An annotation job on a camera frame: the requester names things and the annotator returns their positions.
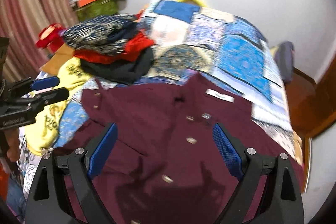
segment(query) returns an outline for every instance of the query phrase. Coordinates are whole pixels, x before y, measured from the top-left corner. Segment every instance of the shirt pocket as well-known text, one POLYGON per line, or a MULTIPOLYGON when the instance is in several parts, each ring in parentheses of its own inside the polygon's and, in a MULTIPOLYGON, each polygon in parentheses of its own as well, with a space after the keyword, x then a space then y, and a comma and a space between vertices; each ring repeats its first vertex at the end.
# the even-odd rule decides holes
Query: shirt pocket
POLYGON ((144 155, 117 140, 106 161, 104 171, 120 172, 129 176, 140 175, 143 170, 144 155))

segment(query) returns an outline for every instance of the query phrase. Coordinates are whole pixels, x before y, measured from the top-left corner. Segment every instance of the metal screw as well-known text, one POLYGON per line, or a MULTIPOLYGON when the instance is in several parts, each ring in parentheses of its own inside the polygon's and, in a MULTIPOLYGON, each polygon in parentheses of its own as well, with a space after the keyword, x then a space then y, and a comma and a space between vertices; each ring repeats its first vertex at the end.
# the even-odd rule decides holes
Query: metal screw
POLYGON ((247 149, 247 153, 249 153, 250 155, 254 155, 255 154, 255 149, 250 147, 247 149))
POLYGON ((76 151, 75 151, 75 153, 77 154, 77 155, 80 155, 80 154, 83 154, 83 152, 84 152, 84 148, 77 148, 76 149, 76 151))
POLYGON ((281 157, 283 160, 288 159, 288 156, 287 156, 286 153, 281 153, 281 154, 280 154, 280 157, 281 157))
POLYGON ((45 160, 47 160, 48 158, 50 158, 50 156, 51 156, 51 153, 50 153, 50 152, 47 152, 47 153, 45 153, 45 154, 43 155, 43 158, 44 158, 45 160))

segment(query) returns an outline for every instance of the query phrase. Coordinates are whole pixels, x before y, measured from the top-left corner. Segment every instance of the patchwork quilt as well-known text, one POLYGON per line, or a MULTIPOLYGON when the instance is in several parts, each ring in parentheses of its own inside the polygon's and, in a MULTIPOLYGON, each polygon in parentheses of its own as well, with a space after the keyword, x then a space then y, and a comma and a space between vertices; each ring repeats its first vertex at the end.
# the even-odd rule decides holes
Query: patchwork quilt
POLYGON ((251 101, 251 119, 295 158, 284 85, 267 40, 255 26, 214 9, 153 0, 138 29, 156 42, 149 76, 183 84, 201 72, 251 101))

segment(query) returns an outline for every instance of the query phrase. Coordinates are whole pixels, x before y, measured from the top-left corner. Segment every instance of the black cloth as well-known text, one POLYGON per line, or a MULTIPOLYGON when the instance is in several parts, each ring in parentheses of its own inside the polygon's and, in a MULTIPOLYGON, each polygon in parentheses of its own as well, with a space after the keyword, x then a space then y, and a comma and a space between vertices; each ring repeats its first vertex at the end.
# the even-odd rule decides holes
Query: black cloth
POLYGON ((124 29, 111 32, 107 36, 108 43, 115 43, 119 40, 130 40, 137 35, 139 31, 137 30, 136 22, 128 22, 124 24, 124 29))
POLYGON ((112 82, 131 85, 141 76, 147 74, 153 60, 153 50, 149 47, 143 50, 134 62, 118 60, 105 65, 81 59, 81 67, 83 71, 91 75, 99 76, 112 82))

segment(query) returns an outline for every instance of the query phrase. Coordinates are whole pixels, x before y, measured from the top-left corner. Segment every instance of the red cloth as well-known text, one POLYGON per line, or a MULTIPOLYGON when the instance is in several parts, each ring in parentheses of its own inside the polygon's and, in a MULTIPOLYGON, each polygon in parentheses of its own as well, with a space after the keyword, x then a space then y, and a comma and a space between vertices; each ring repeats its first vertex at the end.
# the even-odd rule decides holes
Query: red cloth
POLYGON ((59 23, 53 23, 44 28, 39 33, 39 40, 36 42, 36 47, 49 47, 52 52, 56 52, 64 44, 63 39, 58 34, 59 31, 64 29, 65 28, 59 23))
POLYGON ((142 50, 153 45, 154 40, 147 38, 142 32, 138 32, 135 37, 127 42, 127 44, 125 45, 124 53, 115 56, 109 56, 90 50, 76 50, 73 53, 73 56, 84 59, 91 63, 100 64, 110 64, 120 59, 134 62, 135 60, 137 60, 142 50))
MULTIPOLYGON (((286 153, 251 120, 251 102, 222 90, 200 74, 184 86, 84 89, 82 105, 89 119, 61 151, 85 147, 107 123, 117 124, 118 140, 101 174, 92 182, 118 224, 130 224, 131 220, 144 224, 215 222, 238 183, 212 139, 216 122, 261 155, 286 153), (206 94, 207 89, 235 101, 217 99, 206 94), (203 113, 210 119, 201 117, 203 113), (197 142, 189 143, 186 139, 190 137, 197 142), (164 175, 172 179, 171 183, 163 180, 164 175)), ((303 169, 291 157, 289 160, 301 184, 303 169)), ((265 181, 263 176, 245 220, 254 217, 265 181)), ((67 178, 66 183, 76 216, 85 220, 75 202, 71 180, 67 178)))

